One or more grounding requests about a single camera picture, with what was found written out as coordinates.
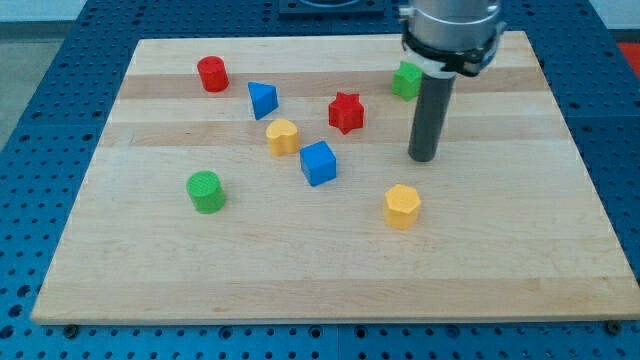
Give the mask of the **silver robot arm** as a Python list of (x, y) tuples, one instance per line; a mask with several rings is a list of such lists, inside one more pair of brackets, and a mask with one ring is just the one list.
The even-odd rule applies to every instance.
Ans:
[(409, 0), (399, 16), (407, 60), (436, 79), (477, 76), (505, 28), (500, 0)]

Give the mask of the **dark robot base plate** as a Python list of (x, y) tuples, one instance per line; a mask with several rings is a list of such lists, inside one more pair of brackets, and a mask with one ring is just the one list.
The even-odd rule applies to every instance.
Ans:
[(281, 16), (306, 15), (378, 15), (385, 0), (277, 0)]

